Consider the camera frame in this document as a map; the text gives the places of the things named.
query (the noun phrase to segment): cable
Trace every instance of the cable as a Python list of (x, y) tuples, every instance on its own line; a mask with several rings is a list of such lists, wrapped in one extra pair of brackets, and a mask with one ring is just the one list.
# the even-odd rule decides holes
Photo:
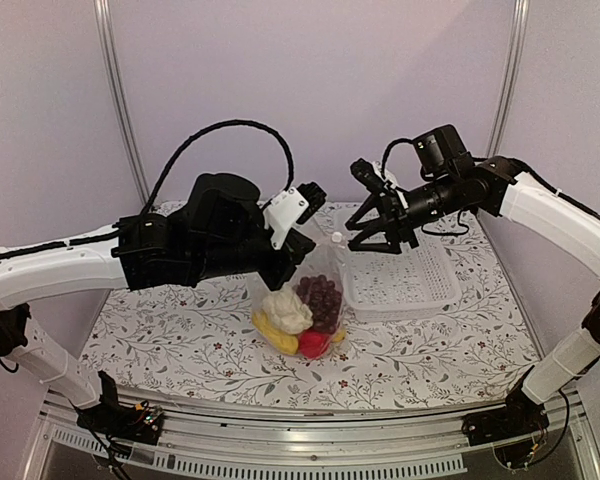
[(196, 140), (204, 137), (205, 135), (211, 132), (215, 132), (216, 130), (220, 130), (221, 128), (227, 127), (251, 127), (257, 130), (262, 130), (268, 133), (269, 135), (272, 135), (282, 147), (282, 150), (284, 151), (284, 156), (287, 160), (287, 182), (285, 183), (284, 190), (288, 190), (289, 188), (291, 188), (294, 175), (293, 155), (291, 153), (291, 149), (289, 148), (289, 144), (282, 137), (282, 135), (280, 135), (280, 133), (278, 133), (276, 130), (269, 127), (268, 125), (256, 122), (254, 120), (225, 120), (222, 122), (214, 123), (213, 125), (209, 125), (208, 127), (199, 130), (198, 132), (194, 133), (189, 138), (187, 138), (184, 141), (184, 143), (178, 147), (178, 149), (174, 152), (169, 161), (167, 161), (167, 163), (165, 164), (162, 173), (160, 174), (160, 177), (158, 177), (158, 181), (153, 187), (153, 190), (151, 192), (151, 195), (149, 195), (147, 203), (145, 203), (144, 207), (142, 208), (142, 211), (140, 212), (141, 217), (149, 213), (149, 211), (151, 210), (151, 207), (153, 206), (153, 203), (155, 202), (156, 197), (158, 196), (158, 192), (160, 191), (162, 184), (164, 183), (165, 179), (167, 178), (167, 175), (169, 175), (169, 172), (175, 165), (176, 160), (178, 160), (178, 157), (180, 157), (182, 152), (184, 152), (189, 147), (189, 145), (191, 145)]
[[(264, 131), (264, 132), (268, 133), (269, 135), (272, 135), (278, 141), (280, 146), (282, 147), (285, 158), (287, 160), (287, 182), (284, 186), (284, 190), (288, 190), (289, 188), (291, 188), (291, 184), (293, 183), (293, 177), (294, 177), (293, 155), (291, 153), (291, 148), (289, 148), (289, 144), (282, 137), (282, 135), (280, 135), (280, 133), (278, 133), (278, 131), (274, 130), (273, 128), (269, 127), (268, 125), (265, 125), (264, 123), (256, 122), (255, 120), (238, 120), (238, 119), (225, 120), (222, 122), (214, 123), (213, 125), (209, 125), (208, 127), (204, 127), (203, 129), (199, 130), (198, 132), (194, 133), (189, 138), (187, 138), (182, 143), (182, 145), (180, 145), (177, 148), (177, 150), (173, 153), (171, 158), (167, 161), (164, 168), (162, 169), (162, 173), (160, 173), (160, 177), (158, 178), (158, 181), (156, 182), (155, 186), (153, 187), (153, 190), (151, 192), (151, 195), (149, 196), (149, 199), (142, 207), (142, 210), (140, 211), (140, 213), (136, 216), (136, 220), (133, 223), (128, 224), (125, 227), (126, 229), (131, 229), (134, 226), (136, 226), (142, 220), (142, 218), (145, 217), (151, 211), (151, 207), (153, 207), (153, 203), (155, 202), (155, 200), (158, 196), (158, 192), (160, 191), (162, 184), (164, 183), (167, 176), (171, 172), (171, 169), (175, 165), (176, 160), (178, 160), (178, 157), (180, 157), (180, 155), (182, 155), (182, 152), (184, 152), (196, 140), (204, 137), (205, 135), (207, 135), (211, 132), (215, 132), (216, 130), (220, 130), (220, 129), (226, 128), (226, 127), (251, 127), (251, 128), (255, 128), (257, 130)], [(35, 245), (33, 247), (26, 247), (26, 248), (20, 248), (17, 250), (11, 250), (9, 252), (0, 254), (0, 260), (8, 260), (9, 258), (20, 257), (22, 255), (31, 255), (33, 253), (44, 252), (46, 250), (52, 250), (52, 249), (56, 249), (56, 248), (64, 248), (67, 246), (78, 246), (78, 245), (86, 245), (86, 244), (90, 244), (90, 243), (105, 242), (105, 241), (113, 240), (114, 238), (121, 236), (125, 231), (127, 231), (126, 229), (125, 230), (113, 230), (112, 232), (109, 232), (109, 233), (105, 233), (102, 235), (94, 235), (91, 237), (73, 238), (73, 239), (70, 239), (68, 242), (53, 241), (53, 242), (48, 242), (48, 243), (42, 243), (40, 245)]]
[(557, 188), (555, 188), (553, 185), (551, 185), (549, 182), (547, 182), (544, 178), (542, 178), (528, 164), (526, 164), (522, 160), (518, 160), (517, 158), (511, 158), (509, 160), (511, 160), (512, 162), (516, 163), (522, 169), (522, 171), (524, 171), (524, 172), (528, 173), (529, 175), (531, 175), (536, 182), (538, 182), (544, 188), (546, 188), (547, 190), (549, 190), (551, 193), (556, 194), (559, 198), (562, 198), (563, 200), (567, 201), (568, 203), (570, 203), (574, 207), (579, 208), (583, 212), (591, 215), (592, 217), (594, 217), (595, 219), (597, 219), (597, 220), (600, 221), (600, 214), (598, 212), (596, 212), (592, 208), (589, 208), (586, 205), (580, 203), (579, 201), (577, 201), (576, 199), (570, 197), (566, 193), (558, 191)]
[(456, 217), (456, 223), (459, 227), (462, 227), (464, 229), (462, 232), (434, 232), (431, 230), (425, 230), (424, 226), (421, 227), (420, 230), (422, 230), (422, 233), (432, 235), (434, 237), (462, 237), (463, 235), (469, 233), (470, 230), (469, 225), (467, 225), (460, 219), (463, 213), (464, 210), (458, 210), (458, 216)]
[(2, 358), (0, 358), (0, 366), (2, 368), (4, 368), (7, 372), (9, 373), (16, 373), (18, 371), (18, 369), (20, 368), (20, 364), (16, 363), (16, 366), (13, 368), (9, 368), (7, 367), (7, 365), (5, 365), (4, 361), (2, 360)]
[(427, 175), (424, 172), (424, 167), (420, 167), (420, 178), (423, 179), (425, 182), (433, 182), (436, 179), (435, 175), (433, 174)]
[(551, 449), (546, 453), (546, 455), (544, 457), (539, 458), (535, 462), (531, 462), (529, 464), (529, 467), (537, 465), (540, 462), (544, 462), (547, 458), (549, 458), (549, 456), (558, 449), (558, 447), (560, 446), (560, 442), (562, 442), (562, 439), (565, 437), (565, 435), (567, 434), (567, 430), (569, 429), (569, 416), (571, 414), (571, 405), (569, 405), (569, 399), (567, 398), (565, 393), (562, 391), (562, 389), (558, 390), (558, 393), (564, 399), (564, 404), (565, 404), (565, 407), (567, 410), (566, 416), (564, 418), (564, 427), (562, 427), (562, 432), (560, 432), (560, 436), (558, 437), (558, 440), (556, 441), (556, 443), (553, 444), (553, 447), (551, 447)]
[(80, 411), (80, 409), (78, 407), (76, 407), (73, 403), (71, 404), (71, 406), (78, 414), (78, 417), (80, 417), (82, 419), (82, 421), (84, 422), (84, 424), (87, 427), (87, 430), (89, 430), (89, 433), (91, 433), (91, 436), (93, 438), (95, 438), (96, 442), (98, 442), (100, 444), (100, 446), (103, 448), (103, 450), (106, 452), (107, 456), (109, 457), (109, 468), (111, 470), (111, 473), (113, 473), (116, 476), (116, 478), (118, 478), (119, 480), (132, 480), (132, 478), (127, 474), (127, 472), (124, 470), (124, 468), (122, 468), (122, 463), (120, 463), (118, 461), (118, 459), (115, 457), (115, 455), (113, 454), (111, 447), (107, 446), (107, 444), (104, 443), (102, 441), (102, 439), (100, 438), (100, 436), (98, 436), (98, 434), (93, 430), (93, 428), (91, 427), (91, 422), (89, 422), (89, 420), (87, 420), (82, 415), (82, 412)]
[(389, 145), (387, 145), (387, 148), (384, 149), (384, 153), (382, 154), (382, 166), (380, 167), (380, 174), (382, 175), (383, 180), (384, 171), (387, 167), (387, 162), (389, 161), (389, 155), (391, 155), (391, 150), (393, 150), (393, 147), (395, 147), (396, 145), (401, 145), (404, 143), (413, 145), (413, 140), (411, 140), (410, 138), (396, 138), (395, 140), (391, 141)]
[(126, 445), (121, 445), (113, 439), (112, 435), (106, 436), (107, 441), (109, 442), (109, 448), (112, 452), (117, 453), (118, 455), (131, 455), (132, 449), (127, 447)]

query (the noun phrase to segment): white plastic basket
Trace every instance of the white plastic basket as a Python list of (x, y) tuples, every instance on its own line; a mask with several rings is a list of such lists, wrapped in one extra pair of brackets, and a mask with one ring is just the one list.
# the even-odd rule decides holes
[[(344, 224), (356, 209), (335, 212), (334, 226), (347, 239)], [(460, 299), (460, 283), (440, 239), (416, 232), (420, 246), (402, 246), (400, 255), (344, 253), (342, 283), (344, 299), (356, 318), (364, 322), (384, 322), (431, 318), (445, 305)], [(384, 241), (371, 237), (367, 241)]]

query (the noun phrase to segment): floral tablecloth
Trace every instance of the floral tablecloth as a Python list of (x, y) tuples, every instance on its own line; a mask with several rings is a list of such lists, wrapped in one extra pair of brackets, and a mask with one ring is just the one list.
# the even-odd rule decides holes
[[(180, 204), (161, 206), (168, 213)], [(328, 204), (318, 222), (351, 204)], [(430, 408), (501, 399), (538, 357), (476, 219), (444, 237), (460, 300), (431, 319), (364, 324), (346, 312), (347, 339), (309, 362), (271, 348), (250, 322), (245, 278), (114, 291), (82, 353), (117, 382), (241, 404), (316, 409)], [(441, 230), (458, 228), (455, 219)]]

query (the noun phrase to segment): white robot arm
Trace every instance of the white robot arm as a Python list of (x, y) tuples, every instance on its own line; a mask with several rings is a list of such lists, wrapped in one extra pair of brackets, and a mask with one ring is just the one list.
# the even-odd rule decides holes
[[(203, 174), (182, 208), (168, 216), (151, 213), (182, 151), (203, 135), (231, 126), (254, 127), (276, 137), (290, 166), (285, 189), (260, 206), (260, 191), (250, 181)], [(139, 215), (77, 237), (0, 246), (0, 360), (16, 362), (64, 395), (78, 412), (78, 424), (92, 433), (156, 444), (163, 421), (159, 407), (120, 405), (113, 379), (69, 355), (31, 317), (27, 302), (91, 289), (195, 287), (207, 278), (246, 272), (258, 272), (271, 290), (279, 289), (315, 247), (294, 227), (326, 198), (315, 183), (292, 188), (292, 166), (289, 147), (275, 130), (250, 120), (220, 122), (176, 151)]]
[[(407, 191), (385, 175), (391, 149), (415, 147), (425, 184)], [(508, 218), (558, 245), (600, 279), (600, 215), (553, 188), (516, 159), (477, 159), (466, 150), (451, 125), (413, 140), (398, 139), (375, 167), (360, 159), (351, 172), (370, 192), (346, 226), (360, 232), (349, 243), (357, 251), (399, 253), (400, 244), (418, 246), (414, 229), (453, 212), (484, 210)], [(362, 220), (371, 210), (373, 220)], [(382, 233), (384, 243), (367, 239)], [(519, 379), (505, 407), (465, 417), (463, 431), (471, 444), (498, 441), (546, 428), (543, 403), (600, 358), (600, 292), (578, 328)]]

